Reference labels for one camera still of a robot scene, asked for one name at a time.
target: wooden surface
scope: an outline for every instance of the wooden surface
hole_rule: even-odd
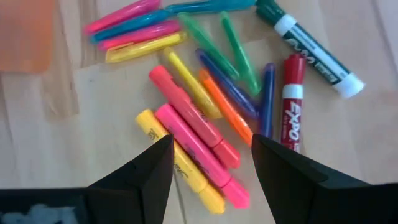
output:
[[[165,0],[165,5],[183,0]],[[0,85],[0,187],[86,186],[151,145],[135,116],[164,97],[148,79],[164,63],[151,54],[105,65],[103,53],[81,28],[131,1],[60,0],[55,15],[55,56],[46,76],[3,73]],[[367,83],[342,100],[315,71],[305,77],[303,154],[372,184],[398,181],[398,22],[395,0],[280,0],[310,33]],[[217,15],[195,16],[230,54]],[[292,51],[254,10],[233,22],[258,70],[282,65]],[[193,71],[200,68],[191,40],[176,47]],[[275,98],[280,98],[281,73]],[[279,109],[275,106],[274,126]],[[274,223],[249,149],[225,120],[215,121],[242,154],[232,173],[249,190],[249,210],[230,204],[213,216],[179,177],[172,184],[164,223]]]

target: orange highlighter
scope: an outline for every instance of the orange highlighter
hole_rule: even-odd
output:
[[[206,69],[201,69],[199,71],[199,79],[213,97],[214,101],[218,105],[218,108],[221,110],[224,117],[228,120],[228,123],[242,137],[243,141],[248,146],[251,146],[253,132],[251,131],[249,125],[227,100],[227,98],[224,96],[224,93],[218,88],[216,82],[210,76]]]

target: yellow marker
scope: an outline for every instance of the yellow marker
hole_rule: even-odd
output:
[[[106,52],[106,63],[118,63],[125,60],[137,58],[156,50],[179,44],[187,38],[187,33],[178,32],[155,40],[150,40],[140,44],[126,44],[109,49]]]
[[[202,112],[204,112],[207,117],[212,119],[222,118],[223,115],[221,114],[217,105],[213,102],[211,96],[200,84],[200,82],[198,82],[198,80],[192,75],[180,57],[170,47],[166,47],[164,49],[164,54],[171,64],[173,64],[173,66],[178,70],[178,72],[181,74],[181,77],[184,79],[184,82],[191,89],[195,103],[199,106]]]
[[[150,137],[153,142],[169,134],[156,119],[151,110],[144,110],[136,117],[136,123]],[[209,184],[207,178],[199,171],[187,153],[174,141],[174,167],[191,189],[197,193],[205,207],[215,214],[225,211],[225,200],[220,193]]]

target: black plastic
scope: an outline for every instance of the black plastic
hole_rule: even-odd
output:
[[[276,224],[398,223],[398,184],[367,184],[259,134],[252,156]]]
[[[166,136],[87,188],[0,190],[0,223],[160,224],[173,176]]]

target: pink marker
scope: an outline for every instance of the pink marker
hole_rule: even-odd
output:
[[[235,208],[250,206],[249,193],[231,177],[231,174],[218,162],[171,105],[161,106],[155,116],[174,135],[211,181],[221,189]]]
[[[94,34],[95,32],[101,31],[120,22],[144,15],[145,13],[158,9],[159,6],[160,0],[140,0],[122,9],[119,9],[116,12],[113,12],[101,19],[98,19],[91,24],[88,24],[85,27],[85,32],[86,34]]]
[[[118,37],[102,41],[98,47],[103,50],[108,50],[124,44],[134,43],[138,44],[147,40],[156,39],[164,35],[169,35],[181,30],[180,23],[177,21],[166,21],[156,25],[139,29],[135,32],[120,35]]]
[[[197,109],[188,94],[174,82],[164,66],[155,67],[150,72],[149,78],[226,167],[238,168],[240,166],[240,153],[223,139],[218,129]]]

